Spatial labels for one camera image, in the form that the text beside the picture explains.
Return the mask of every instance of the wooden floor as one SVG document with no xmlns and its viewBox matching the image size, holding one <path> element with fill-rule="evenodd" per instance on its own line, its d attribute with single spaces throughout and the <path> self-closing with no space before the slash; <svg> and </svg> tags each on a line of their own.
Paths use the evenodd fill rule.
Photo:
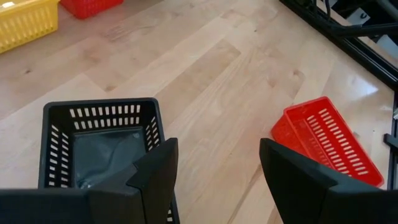
<svg viewBox="0 0 398 224">
<path fill-rule="evenodd" d="M 126 0 L 0 55 L 0 187 L 37 186 L 49 101 L 154 96 L 182 223 L 278 223 L 259 163 L 282 110 L 329 96 L 382 172 L 393 92 L 276 0 Z"/>
</svg>

